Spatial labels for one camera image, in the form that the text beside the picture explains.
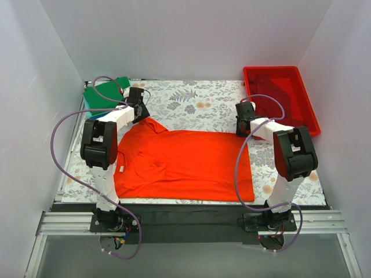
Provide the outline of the orange t shirt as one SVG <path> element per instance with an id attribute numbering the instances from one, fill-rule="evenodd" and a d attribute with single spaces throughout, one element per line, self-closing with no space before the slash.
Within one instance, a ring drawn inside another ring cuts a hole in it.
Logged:
<path id="1" fill-rule="evenodd" d="M 243 138 L 213 131 L 169 131 L 147 118 L 118 145 L 114 174 L 118 197 L 254 201 Z"/>

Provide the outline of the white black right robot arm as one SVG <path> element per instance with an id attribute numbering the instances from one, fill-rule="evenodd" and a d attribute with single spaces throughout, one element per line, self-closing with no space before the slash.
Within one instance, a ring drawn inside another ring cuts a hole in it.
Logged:
<path id="1" fill-rule="evenodd" d="M 278 176 L 267 211 L 283 214 L 292 208 L 299 185 L 318 167 L 318 158 L 308 128 L 282 125 L 273 119 L 257 116 L 254 104 L 244 101 L 235 105 L 239 137 L 262 138 L 273 145 Z"/>

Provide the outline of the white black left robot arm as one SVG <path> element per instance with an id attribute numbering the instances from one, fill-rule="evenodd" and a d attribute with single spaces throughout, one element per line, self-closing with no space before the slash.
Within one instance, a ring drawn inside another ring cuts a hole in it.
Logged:
<path id="1" fill-rule="evenodd" d="M 112 213 L 117 209 L 119 197 L 114 184 L 114 164 L 118 156 L 118 132 L 129 124 L 147 117 L 144 103 L 147 91 L 129 87 L 123 91 L 126 108 L 118 105 L 114 110 L 97 119 L 85 120 L 81 141 L 81 158 L 93 176 L 94 186 L 99 191 L 96 214 Z"/>

